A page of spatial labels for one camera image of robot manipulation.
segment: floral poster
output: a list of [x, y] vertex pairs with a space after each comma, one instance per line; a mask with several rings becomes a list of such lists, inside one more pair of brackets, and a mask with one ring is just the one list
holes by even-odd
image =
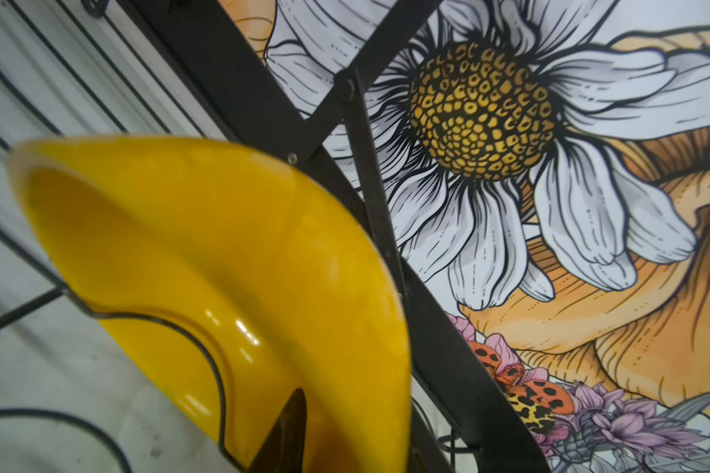
[[[304, 117], [392, 3], [222, 0]], [[710, 0], [445, 0], [365, 100], [403, 257], [553, 470], [710, 471]]]

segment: yellow flower center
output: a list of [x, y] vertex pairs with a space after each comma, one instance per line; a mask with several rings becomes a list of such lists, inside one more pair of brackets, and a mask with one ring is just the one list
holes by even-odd
[[439, 164], [498, 181], [537, 164], [553, 137], [549, 92], [509, 53], [453, 44], [410, 89], [410, 125]]

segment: white flower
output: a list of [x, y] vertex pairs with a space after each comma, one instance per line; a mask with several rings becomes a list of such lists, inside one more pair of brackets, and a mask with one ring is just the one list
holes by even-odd
[[[386, 14], [376, 0], [278, 0], [265, 57], [303, 115]], [[550, 300], [529, 261], [541, 236], [598, 289], [636, 281], [627, 250], [656, 263], [696, 244], [667, 194], [584, 133], [649, 139], [710, 125], [710, 54], [590, 44], [614, 0], [445, 0], [366, 93], [402, 254], [455, 298], [500, 305], [520, 287]], [[325, 146], [357, 187], [344, 127]], [[521, 224], [529, 179], [539, 227]]]

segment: yellow scoop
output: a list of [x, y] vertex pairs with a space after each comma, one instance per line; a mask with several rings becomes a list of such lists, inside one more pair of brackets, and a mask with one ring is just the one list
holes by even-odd
[[[410, 401], [398, 293], [355, 219], [303, 173], [189, 138], [29, 142], [18, 201], [70, 288], [99, 313], [156, 316], [212, 356], [224, 447], [254, 459], [296, 388], [303, 471], [405, 471]], [[142, 320], [101, 322], [213, 439], [221, 406], [198, 348]]]

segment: black metal frame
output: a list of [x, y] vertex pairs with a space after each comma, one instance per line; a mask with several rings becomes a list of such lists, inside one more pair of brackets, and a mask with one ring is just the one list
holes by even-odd
[[[82, 3], [93, 16], [104, 16], [105, 0], [94, 4], [91, 0], [82, 0]], [[459, 453], [454, 441], [461, 438], [467, 445], [462, 453], [472, 453], [480, 471], [544, 473], [549, 468], [526, 427], [426, 286], [399, 256], [362, 100], [362, 92], [407, 44], [439, 3], [439, 0], [398, 0], [350, 66], [337, 75], [334, 88], [321, 105], [305, 120], [262, 63], [257, 61], [255, 52], [218, 2], [119, 0], [119, 4], [163, 53], [221, 128], [231, 129], [246, 145], [296, 165], [327, 188], [372, 235], [402, 297], [414, 376], [453, 429], [451, 436], [441, 439], [443, 442], [451, 441], [452, 447], [443, 444], [442, 448]], [[323, 140], [342, 118], [350, 138], [365, 202], [322, 147]], [[201, 347], [199, 341], [187, 331], [158, 317], [94, 314], [52, 271], [1, 231], [0, 241], [55, 286], [0, 317], [0, 328], [66, 295], [93, 317], [139, 318], [160, 323], [177, 330]], [[215, 363], [212, 363], [204, 346], [201, 351], [217, 376], [220, 395], [223, 389]], [[429, 435], [415, 409], [411, 433], [411, 471], [420, 471], [421, 468], [426, 471], [449, 471], [447, 462], [439, 453], [437, 440]], [[219, 448], [241, 468], [228, 455], [223, 442], [219, 442]]]

